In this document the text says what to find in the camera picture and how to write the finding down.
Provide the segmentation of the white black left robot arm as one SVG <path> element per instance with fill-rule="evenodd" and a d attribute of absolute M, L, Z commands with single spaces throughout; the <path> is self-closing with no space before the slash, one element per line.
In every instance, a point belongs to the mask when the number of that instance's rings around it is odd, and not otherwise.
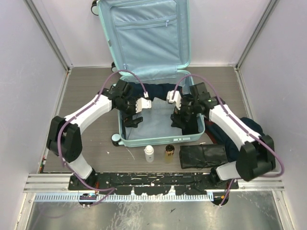
<path fill-rule="evenodd" d="M 98 186 L 94 168 L 82 155 L 82 133 L 114 108 L 130 115 L 139 112 L 138 103 L 148 98 L 148 92 L 144 90 L 142 96 L 131 99 L 132 90 L 131 83 L 119 80 L 110 89 L 102 87 L 89 103 L 74 113 L 65 117 L 57 115 L 51 120 L 46 147 L 60 158 L 85 190 L 98 190 Z"/>

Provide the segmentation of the navy blue sweater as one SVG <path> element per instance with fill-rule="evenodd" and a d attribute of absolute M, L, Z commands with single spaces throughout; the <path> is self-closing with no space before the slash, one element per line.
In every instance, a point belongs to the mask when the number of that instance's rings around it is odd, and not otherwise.
<path fill-rule="evenodd" d="M 143 96 L 143 88 L 140 83 L 130 82 L 131 89 L 129 90 L 127 97 L 130 99 L 138 99 Z M 148 92 L 149 99 L 151 101 L 154 98 L 166 101 L 167 93 L 175 89 L 175 84 L 162 83 L 162 84 L 147 84 L 144 83 L 144 87 Z"/>

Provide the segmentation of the light blue jeans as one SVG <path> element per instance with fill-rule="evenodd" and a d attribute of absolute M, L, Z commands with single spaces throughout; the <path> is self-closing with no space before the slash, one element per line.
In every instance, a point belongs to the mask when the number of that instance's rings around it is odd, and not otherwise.
<path fill-rule="evenodd" d="M 171 127 L 172 120 L 170 119 L 170 116 L 173 111 L 174 105 L 168 104 L 166 101 L 158 98 L 154 98 L 151 109 L 144 109 L 133 116 L 133 119 L 142 117 L 143 121 L 138 124 L 137 128 L 125 128 L 126 139 L 138 140 L 181 136 L 182 130 L 180 128 Z"/>

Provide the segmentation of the amber bottle with gold cap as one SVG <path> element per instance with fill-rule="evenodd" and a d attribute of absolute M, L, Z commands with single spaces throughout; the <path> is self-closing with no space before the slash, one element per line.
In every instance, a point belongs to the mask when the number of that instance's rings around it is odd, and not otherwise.
<path fill-rule="evenodd" d="M 173 145 L 169 144 L 165 147 L 165 162 L 166 163 L 172 162 L 174 152 L 175 152 L 175 147 Z"/>

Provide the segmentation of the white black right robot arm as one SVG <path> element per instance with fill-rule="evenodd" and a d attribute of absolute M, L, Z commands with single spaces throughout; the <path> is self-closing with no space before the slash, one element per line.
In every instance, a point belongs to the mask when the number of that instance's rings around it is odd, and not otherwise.
<path fill-rule="evenodd" d="M 276 168 L 274 141 L 245 125 L 218 96 L 212 97 L 204 83 L 192 85 L 190 94 L 181 95 L 177 89 L 167 93 L 166 100 L 174 104 L 172 126 L 185 128 L 192 114 L 202 114 L 215 123 L 234 142 L 239 151 L 235 161 L 214 167 L 210 182 L 220 189 L 229 179 L 249 182 Z"/>

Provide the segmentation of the black garment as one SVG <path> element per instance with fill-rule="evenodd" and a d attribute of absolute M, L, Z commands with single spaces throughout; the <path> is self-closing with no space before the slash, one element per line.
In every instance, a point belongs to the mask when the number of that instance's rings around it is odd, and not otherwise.
<path fill-rule="evenodd" d="M 193 135 L 199 133 L 196 114 L 192 114 L 189 121 L 185 121 L 185 128 L 182 129 L 182 135 Z"/>

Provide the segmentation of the black toiletry pouch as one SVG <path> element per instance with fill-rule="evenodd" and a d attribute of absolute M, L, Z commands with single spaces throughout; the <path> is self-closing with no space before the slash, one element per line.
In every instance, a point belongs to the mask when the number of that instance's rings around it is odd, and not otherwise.
<path fill-rule="evenodd" d="M 179 151 L 182 169 L 203 169 L 228 163 L 224 145 L 199 144 L 181 146 Z"/>

